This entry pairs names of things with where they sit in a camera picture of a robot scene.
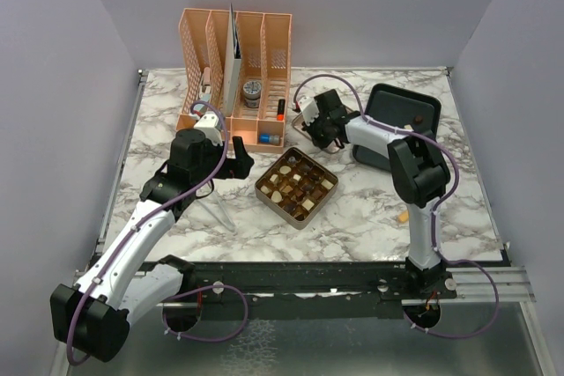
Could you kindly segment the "gold chocolate tin box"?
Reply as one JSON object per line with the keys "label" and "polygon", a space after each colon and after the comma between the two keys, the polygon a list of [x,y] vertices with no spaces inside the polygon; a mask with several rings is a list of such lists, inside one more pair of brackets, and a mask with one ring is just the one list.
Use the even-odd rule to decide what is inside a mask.
{"label": "gold chocolate tin box", "polygon": [[257,180],[256,196],[290,226],[304,229],[337,192],[338,177],[297,148]]}

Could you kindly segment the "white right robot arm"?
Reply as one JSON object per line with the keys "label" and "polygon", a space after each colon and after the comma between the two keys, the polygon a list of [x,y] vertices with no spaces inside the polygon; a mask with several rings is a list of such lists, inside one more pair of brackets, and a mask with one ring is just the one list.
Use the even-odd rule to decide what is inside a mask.
{"label": "white right robot arm", "polygon": [[450,172],[436,143],[428,135],[392,128],[359,112],[348,113],[334,90],[304,96],[298,107],[302,128],[316,147],[354,144],[389,160],[393,187],[409,213],[404,286],[413,297],[424,298],[446,272],[439,253],[437,204],[446,194]]}

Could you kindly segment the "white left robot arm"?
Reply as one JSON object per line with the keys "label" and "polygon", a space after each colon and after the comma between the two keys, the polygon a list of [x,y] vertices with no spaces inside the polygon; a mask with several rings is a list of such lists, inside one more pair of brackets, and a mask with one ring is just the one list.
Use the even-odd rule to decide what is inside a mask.
{"label": "white left robot arm", "polygon": [[[193,265],[172,255],[143,278],[136,274],[157,241],[197,200],[201,187],[215,179],[244,180],[253,165],[239,136],[213,144],[200,129],[176,133],[168,160],[144,184],[130,220],[110,248],[74,285],[60,284],[51,294],[54,335],[65,343],[70,365],[82,365],[85,358],[113,359],[130,327],[161,301],[191,297],[200,309],[203,292],[227,290],[220,282],[197,285]],[[77,350],[84,358],[75,358]]]}

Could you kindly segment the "rose gold tin lid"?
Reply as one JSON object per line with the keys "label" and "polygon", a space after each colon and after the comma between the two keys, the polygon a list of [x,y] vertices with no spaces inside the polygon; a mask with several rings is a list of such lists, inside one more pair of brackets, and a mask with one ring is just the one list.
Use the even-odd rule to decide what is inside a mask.
{"label": "rose gold tin lid", "polygon": [[[298,113],[297,116],[292,120],[292,128],[295,129],[299,134],[304,136],[310,143],[312,143],[310,134],[302,127],[303,123],[303,115],[302,113]],[[330,144],[328,147],[323,148],[323,151],[328,154],[336,154],[340,151],[340,148],[336,144]]]}

